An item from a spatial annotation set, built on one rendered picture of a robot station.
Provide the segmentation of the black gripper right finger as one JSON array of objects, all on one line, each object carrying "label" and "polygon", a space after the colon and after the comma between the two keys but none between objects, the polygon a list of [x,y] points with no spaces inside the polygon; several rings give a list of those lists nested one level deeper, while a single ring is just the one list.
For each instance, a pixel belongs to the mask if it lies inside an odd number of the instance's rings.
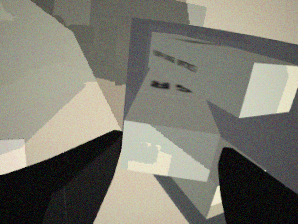
[{"label": "black gripper right finger", "polygon": [[298,224],[298,194],[234,148],[218,159],[226,224]]}]

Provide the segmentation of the grey open bin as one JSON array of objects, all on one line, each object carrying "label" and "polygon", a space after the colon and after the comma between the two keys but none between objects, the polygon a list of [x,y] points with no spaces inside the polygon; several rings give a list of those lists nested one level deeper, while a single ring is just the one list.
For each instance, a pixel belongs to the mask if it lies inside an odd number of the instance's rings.
[{"label": "grey open bin", "polygon": [[[126,113],[149,71],[148,60],[152,32],[193,37],[193,39],[210,41],[210,43],[229,45],[229,47],[261,53],[271,59],[298,65],[298,45],[289,43],[289,41],[212,30],[212,28],[192,26],[192,24],[132,18],[122,127],[124,127]],[[266,169],[266,173],[298,194],[298,89],[289,112],[270,113],[270,115],[237,117],[222,109],[220,105],[208,99],[206,101],[220,129],[220,137],[249,156],[254,163],[261,164],[262,168]],[[225,212],[209,218],[202,216],[200,210],[190,201],[188,194],[182,192],[172,177],[157,175],[157,173],[153,173],[153,176],[156,177],[165,193],[172,198],[189,224],[226,224]]]}]

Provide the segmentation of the grey rectangular box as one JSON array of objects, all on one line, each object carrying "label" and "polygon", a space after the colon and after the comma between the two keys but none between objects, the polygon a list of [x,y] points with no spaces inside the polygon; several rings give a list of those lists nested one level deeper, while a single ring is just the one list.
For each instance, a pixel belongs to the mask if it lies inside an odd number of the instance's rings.
[{"label": "grey rectangular box", "polygon": [[218,137],[205,97],[149,68],[124,119],[121,169],[206,183]]},{"label": "grey rectangular box", "polygon": [[148,68],[237,117],[289,112],[298,65],[180,35],[150,37]]},{"label": "grey rectangular box", "polygon": [[262,168],[261,164],[254,163],[249,156],[246,156],[245,153],[239,151],[237,147],[233,147],[233,145],[223,140],[222,137],[218,137],[216,152],[214,152],[212,165],[210,165],[210,171],[206,183],[205,181],[181,179],[181,177],[170,176],[174,181],[176,181],[176,184],[180,186],[182,192],[188,194],[192,204],[196,206],[196,208],[202,213],[202,216],[206,218],[216,216],[216,214],[223,212],[220,197],[220,179],[218,179],[218,159],[220,159],[222,148],[234,148],[235,151],[241,153],[241,155],[245,156],[246,159],[249,159],[251,163],[257,164],[258,167],[261,167],[261,169],[266,172],[266,169]]}]

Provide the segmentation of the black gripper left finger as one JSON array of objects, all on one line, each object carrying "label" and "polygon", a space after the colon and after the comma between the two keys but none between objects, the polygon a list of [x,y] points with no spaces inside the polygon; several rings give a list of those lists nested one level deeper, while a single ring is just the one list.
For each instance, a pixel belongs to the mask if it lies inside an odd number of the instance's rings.
[{"label": "black gripper left finger", "polygon": [[121,140],[114,129],[0,175],[0,224],[93,224],[116,173]]}]

